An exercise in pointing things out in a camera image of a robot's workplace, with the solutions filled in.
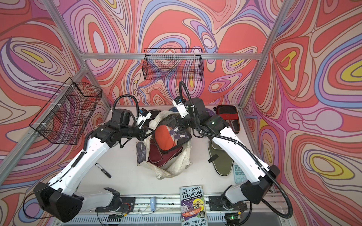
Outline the purple paddle case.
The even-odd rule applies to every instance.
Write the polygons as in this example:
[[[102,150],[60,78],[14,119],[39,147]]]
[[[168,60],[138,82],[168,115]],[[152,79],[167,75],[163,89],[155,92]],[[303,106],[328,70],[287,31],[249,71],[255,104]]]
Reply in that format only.
[[[216,114],[214,110],[211,110],[209,108],[207,108],[206,111],[209,113],[210,117]]]

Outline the clear packaged red paddle set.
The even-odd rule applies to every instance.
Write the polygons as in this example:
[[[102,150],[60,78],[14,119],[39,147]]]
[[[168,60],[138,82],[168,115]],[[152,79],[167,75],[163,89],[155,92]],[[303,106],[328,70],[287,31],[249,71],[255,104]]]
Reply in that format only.
[[[179,124],[180,116],[168,115],[162,119],[153,133],[153,140],[161,154],[180,149],[191,140],[191,134]]]

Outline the red black ping pong case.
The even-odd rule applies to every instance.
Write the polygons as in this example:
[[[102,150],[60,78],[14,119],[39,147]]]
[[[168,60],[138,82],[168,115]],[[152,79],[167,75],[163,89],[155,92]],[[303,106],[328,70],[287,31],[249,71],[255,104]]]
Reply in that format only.
[[[240,132],[239,114],[236,106],[233,105],[218,105],[216,108],[216,114],[220,115],[232,128],[235,134]]]

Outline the cream canvas tote bag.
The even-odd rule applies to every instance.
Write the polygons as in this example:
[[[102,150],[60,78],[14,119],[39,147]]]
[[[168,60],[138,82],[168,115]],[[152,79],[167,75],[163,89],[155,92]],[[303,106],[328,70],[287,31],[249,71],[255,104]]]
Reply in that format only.
[[[156,174],[158,180],[180,175],[192,165],[190,129],[180,130],[176,112],[162,111],[150,121],[153,134],[136,144],[137,165]]]

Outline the green paddle case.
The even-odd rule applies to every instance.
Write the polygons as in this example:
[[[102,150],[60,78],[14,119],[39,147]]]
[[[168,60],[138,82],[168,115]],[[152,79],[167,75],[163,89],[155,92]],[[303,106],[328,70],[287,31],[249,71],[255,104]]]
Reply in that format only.
[[[234,160],[212,140],[208,143],[208,151],[210,155],[208,162],[213,164],[220,176],[228,176],[232,171]]]

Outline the blue paddle case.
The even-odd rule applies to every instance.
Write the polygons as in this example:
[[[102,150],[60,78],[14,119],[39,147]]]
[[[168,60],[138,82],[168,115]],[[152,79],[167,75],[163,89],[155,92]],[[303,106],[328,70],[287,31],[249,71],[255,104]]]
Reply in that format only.
[[[176,108],[176,107],[172,107],[172,108],[170,108],[170,109],[169,109],[169,111],[171,111],[171,112],[178,112],[178,110],[177,110],[177,108]]]

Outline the black paddle case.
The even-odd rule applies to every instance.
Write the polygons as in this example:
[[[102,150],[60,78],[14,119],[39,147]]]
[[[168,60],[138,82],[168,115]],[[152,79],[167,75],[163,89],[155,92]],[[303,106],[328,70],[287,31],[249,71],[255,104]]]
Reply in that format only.
[[[148,114],[146,115],[146,119],[154,120],[159,115],[160,112],[161,112],[160,110],[156,110],[156,109],[149,110]]]

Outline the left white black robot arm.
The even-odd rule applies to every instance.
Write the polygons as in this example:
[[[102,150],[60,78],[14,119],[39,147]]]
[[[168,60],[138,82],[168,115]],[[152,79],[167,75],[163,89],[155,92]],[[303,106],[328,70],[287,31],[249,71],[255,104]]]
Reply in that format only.
[[[109,149],[115,145],[124,148],[123,138],[127,142],[132,138],[143,141],[147,136],[148,130],[143,124],[149,116],[143,115],[145,111],[139,109],[139,103],[133,95],[121,95],[115,103],[122,98],[134,100],[137,115],[126,109],[117,109],[113,104],[111,120],[86,135],[82,150],[60,173],[49,182],[41,182],[34,188],[40,208],[63,223],[71,221],[83,211],[104,208],[117,212],[122,207],[120,193],[109,187],[83,195],[76,193],[88,171]]]

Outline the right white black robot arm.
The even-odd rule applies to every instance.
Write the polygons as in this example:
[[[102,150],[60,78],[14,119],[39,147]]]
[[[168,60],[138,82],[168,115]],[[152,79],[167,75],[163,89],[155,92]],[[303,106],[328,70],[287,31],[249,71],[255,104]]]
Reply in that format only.
[[[269,166],[258,158],[236,136],[229,124],[219,115],[210,116],[202,100],[191,98],[183,81],[179,82],[179,96],[173,101],[181,117],[178,120],[181,129],[191,128],[199,138],[207,137],[221,147],[241,168],[247,180],[243,184],[229,186],[220,195],[220,208],[231,210],[239,202],[249,201],[251,205],[265,204],[281,218],[293,216],[293,206],[287,193],[277,182],[280,170],[276,165]],[[265,199],[267,192],[276,186],[285,199],[288,211],[282,213]]]

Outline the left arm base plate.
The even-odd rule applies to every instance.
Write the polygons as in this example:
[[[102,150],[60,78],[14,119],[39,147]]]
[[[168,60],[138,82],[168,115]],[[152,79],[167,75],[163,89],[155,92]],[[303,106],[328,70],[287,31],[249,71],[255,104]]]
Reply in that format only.
[[[118,201],[111,203],[107,207],[98,207],[95,209],[97,213],[130,213],[133,212],[135,206],[135,197],[120,197]]]

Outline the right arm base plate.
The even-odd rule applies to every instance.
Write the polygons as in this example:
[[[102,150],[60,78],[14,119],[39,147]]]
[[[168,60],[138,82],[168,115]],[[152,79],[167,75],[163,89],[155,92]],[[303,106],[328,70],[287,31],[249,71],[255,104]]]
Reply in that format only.
[[[210,211],[237,211],[245,212],[248,206],[245,202],[228,203],[221,196],[209,196],[206,203],[209,205]]]

